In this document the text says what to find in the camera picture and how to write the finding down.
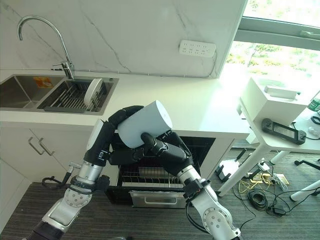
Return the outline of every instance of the cabinet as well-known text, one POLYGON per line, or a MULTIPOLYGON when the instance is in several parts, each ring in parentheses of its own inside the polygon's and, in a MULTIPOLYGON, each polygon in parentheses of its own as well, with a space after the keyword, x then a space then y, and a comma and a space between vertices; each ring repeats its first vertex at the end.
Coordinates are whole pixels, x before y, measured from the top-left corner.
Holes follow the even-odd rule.
MULTIPOLYGON (((82 164, 87 150, 87 143, 91 130, 55 130, 44 128, 32 128, 31 131, 39 138, 43 139, 42 144, 50 153, 68 169, 69 163, 74 162, 82 164)), ((110 177, 110 185, 116 185, 119 168, 110 165, 108 162, 103 168, 103 175, 110 177)), ((72 176, 76 175, 78 170, 73 171, 72 176)))
POLYGON ((0 159, 0 234, 30 182, 0 159))
MULTIPOLYGON (((0 156, 31 182, 51 176, 61 181, 70 162, 83 163, 90 134, 90 130, 2 127, 0 156)), ((118 172, 118 166, 109 163, 102 170, 111 185, 116 184, 118 172)))
POLYGON ((55 176, 62 179, 66 170, 39 145, 39 139, 28 128, 0 129, 1 158, 31 182, 55 176))

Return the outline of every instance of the stainless steel sink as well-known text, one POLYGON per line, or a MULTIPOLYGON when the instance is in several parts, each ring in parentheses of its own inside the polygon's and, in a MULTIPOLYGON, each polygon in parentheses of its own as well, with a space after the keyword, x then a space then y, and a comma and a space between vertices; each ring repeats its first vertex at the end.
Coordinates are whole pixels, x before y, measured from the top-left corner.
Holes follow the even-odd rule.
POLYGON ((63 78, 14 75, 0 84, 0 108, 31 109, 63 78))
POLYGON ((102 115, 118 79, 102 78, 99 93, 85 106, 84 97, 93 79, 14 75, 0 84, 0 110, 102 115))

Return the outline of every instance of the floor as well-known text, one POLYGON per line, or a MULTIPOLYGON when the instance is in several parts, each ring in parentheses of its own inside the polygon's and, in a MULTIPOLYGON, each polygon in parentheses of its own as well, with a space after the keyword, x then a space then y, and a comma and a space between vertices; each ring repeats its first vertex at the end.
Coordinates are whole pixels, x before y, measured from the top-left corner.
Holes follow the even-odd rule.
MULTIPOLYGON (((232 149, 227 158, 232 159, 240 153, 232 149)), ((276 153, 270 152, 265 158, 270 160, 276 153)), ((274 167, 275 173, 282 173, 290 182, 289 190, 299 190, 320 178, 320 171, 307 165, 295 166, 294 160, 316 161, 320 155, 291 153, 274 167)), ((212 187, 216 190, 221 182, 214 175, 212 187)), ((63 190, 52 191, 33 183, 20 201, 12 217, 4 228, 1 240, 21 240, 41 220, 48 209, 61 198, 63 190)), ((268 201, 273 195, 266 193, 268 201)), ((283 198, 292 207, 296 203, 289 200, 289 193, 283 198)), ((252 218, 252 214, 244 208, 232 191, 219 202, 232 214, 233 224, 240 227, 243 222, 252 218)), ((297 206, 290 215, 275 217, 265 211, 257 211, 244 201, 256 218, 246 223, 241 232, 245 240, 318 240, 320 236, 320 195, 310 196, 297 206)), ((199 221, 195 209, 191 215, 199 221)), ((199 232, 187 220, 184 209, 132 208, 111 204, 103 192, 96 192, 91 203, 85 207, 70 230, 63 236, 65 240, 106 240, 113 237, 133 236, 134 240, 210 240, 209 235, 199 232)))

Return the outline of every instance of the white plate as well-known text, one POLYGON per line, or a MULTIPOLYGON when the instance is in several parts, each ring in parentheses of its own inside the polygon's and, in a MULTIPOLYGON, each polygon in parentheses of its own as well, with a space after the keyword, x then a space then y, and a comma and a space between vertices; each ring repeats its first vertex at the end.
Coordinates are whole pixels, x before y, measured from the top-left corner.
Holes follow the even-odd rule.
POLYGON ((102 78, 95 78, 90 83, 88 89, 85 92, 83 102, 88 108, 92 103, 93 99, 96 97, 96 93, 99 93, 103 81, 102 78))

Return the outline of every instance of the white cup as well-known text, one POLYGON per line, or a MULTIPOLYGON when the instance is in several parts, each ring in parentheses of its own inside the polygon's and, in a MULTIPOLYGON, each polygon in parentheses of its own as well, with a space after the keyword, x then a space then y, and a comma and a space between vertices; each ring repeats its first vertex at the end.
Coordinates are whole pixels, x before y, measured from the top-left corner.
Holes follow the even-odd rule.
POLYGON ((134 149, 144 144, 141 134, 148 133, 154 138, 172 129, 170 116, 158 100, 150 103, 118 125, 121 140, 134 149))

